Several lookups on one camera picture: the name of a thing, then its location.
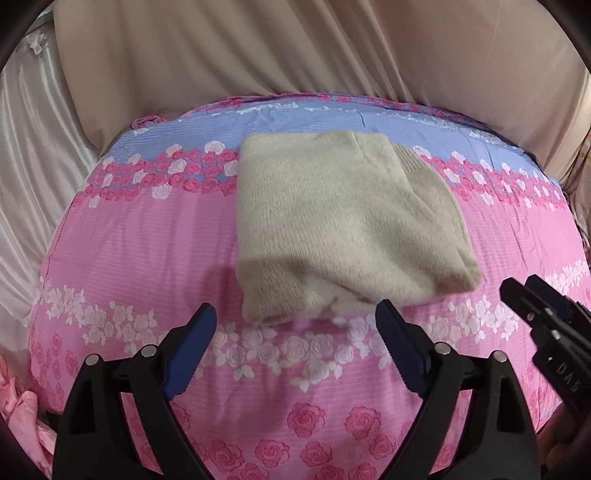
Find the bedsheet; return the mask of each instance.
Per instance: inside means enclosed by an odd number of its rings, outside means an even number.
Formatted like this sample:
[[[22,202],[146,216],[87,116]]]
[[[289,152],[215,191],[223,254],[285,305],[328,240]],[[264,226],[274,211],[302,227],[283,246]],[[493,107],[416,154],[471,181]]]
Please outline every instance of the bedsheet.
[[[372,312],[252,326],[241,317],[233,270],[242,140],[330,129],[383,133],[448,182],[482,282],[403,314],[461,353],[506,351],[540,427],[558,398],[531,364],[528,329],[498,288],[506,277],[536,273],[575,300],[591,299],[560,188],[523,150],[464,116],[330,94],[227,99],[175,121],[140,119],[120,137],[76,194],[43,262],[28,344],[42,404],[64,407],[86,355],[130,356],[206,301],[219,326],[172,406],[215,478],[377,478],[420,401],[404,388]],[[468,402],[469,394],[460,396],[437,469],[452,459]],[[133,401],[126,395],[124,403],[139,455],[157,469]]]

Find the knit fabric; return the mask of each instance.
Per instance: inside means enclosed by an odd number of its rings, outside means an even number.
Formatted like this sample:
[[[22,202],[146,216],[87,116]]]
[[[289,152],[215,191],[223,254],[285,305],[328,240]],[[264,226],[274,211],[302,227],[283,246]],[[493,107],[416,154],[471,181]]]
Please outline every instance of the knit fabric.
[[[440,176],[381,134],[251,135],[241,146],[236,277],[246,320],[367,312],[473,291],[462,214]]]

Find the bed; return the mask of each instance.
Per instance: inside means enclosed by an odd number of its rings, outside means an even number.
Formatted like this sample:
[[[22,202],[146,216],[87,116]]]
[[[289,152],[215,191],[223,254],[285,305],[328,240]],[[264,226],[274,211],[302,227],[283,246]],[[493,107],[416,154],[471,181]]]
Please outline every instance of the bed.
[[[483,280],[474,293],[404,316],[461,353],[507,352],[534,426],[543,425],[558,398],[531,365],[528,329],[500,302],[498,287],[535,273],[589,301],[589,269],[559,185],[522,149],[463,115],[331,94],[229,98],[173,121],[139,119],[118,139],[76,193],[41,266],[29,340],[41,405],[63,409],[88,354],[130,356],[206,301],[219,326],[173,410],[214,476],[379,475],[420,401],[404,388],[372,312],[256,327],[242,319],[233,274],[242,140],[328,129],[383,133],[447,181]],[[457,404],[438,468],[451,461],[468,401]],[[128,398],[126,406],[142,461],[157,469]]]
[[[9,231],[1,255],[17,266],[0,271],[9,293],[0,321],[13,333],[0,353],[40,407],[63,409],[89,353],[130,356],[209,301],[219,328],[173,410],[215,478],[377,478],[419,400],[371,312],[254,327],[241,317],[233,271],[242,140],[339,128],[412,148],[451,188],[482,282],[404,316],[461,353],[506,351],[539,429],[558,398],[531,365],[535,349],[500,302],[500,282],[536,273],[591,302],[583,243],[561,191],[578,185],[573,159],[585,155],[590,77],[552,17],[533,0],[437,9],[408,0],[400,10],[379,1],[254,2],[246,11],[147,3],[61,0],[55,37],[43,27],[41,54],[24,40],[2,73],[11,141],[0,147],[11,175],[26,174],[0,197]],[[273,28],[261,28],[269,18]],[[499,72],[511,74],[511,89]],[[276,95],[309,90],[340,93]],[[227,97],[241,93],[256,95]],[[41,98],[47,108],[30,108]],[[3,181],[12,178],[6,171]],[[37,223],[20,222],[21,205]],[[141,460],[157,470],[134,405],[124,402]],[[452,459],[468,402],[459,399],[437,469]]]

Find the blue fabric section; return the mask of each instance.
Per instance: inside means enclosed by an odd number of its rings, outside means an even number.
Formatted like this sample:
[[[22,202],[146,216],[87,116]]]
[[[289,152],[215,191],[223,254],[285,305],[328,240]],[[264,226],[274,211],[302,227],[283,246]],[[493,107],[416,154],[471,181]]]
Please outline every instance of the blue fabric section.
[[[457,151],[469,161],[486,160],[495,170],[503,164],[511,170],[544,177],[535,162],[518,147],[470,125],[461,125],[424,113],[398,111],[382,106],[333,100],[287,98],[247,103],[238,108],[192,112],[186,118],[152,124],[149,128],[124,133],[108,155],[126,163],[136,153],[153,160],[166,148],[180,144],[185,151],[203,152],[205,143],[219,140],[239,150],[247,135],[277,132],[325,132],[344,129],[386,135],[391,142],[420,145],[433,156],[448,161]]]

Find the white satin fabric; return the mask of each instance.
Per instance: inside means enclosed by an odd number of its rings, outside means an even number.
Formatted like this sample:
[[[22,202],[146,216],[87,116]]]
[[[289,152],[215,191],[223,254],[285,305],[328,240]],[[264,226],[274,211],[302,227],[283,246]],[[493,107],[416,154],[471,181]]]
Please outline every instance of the white satin fabric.
[[[23,39],[0,74],[0,353],[21,378],[41,260],[98,161],[72,104],[53,23],[35,33],[44,35],[42,50],[35,54]]]

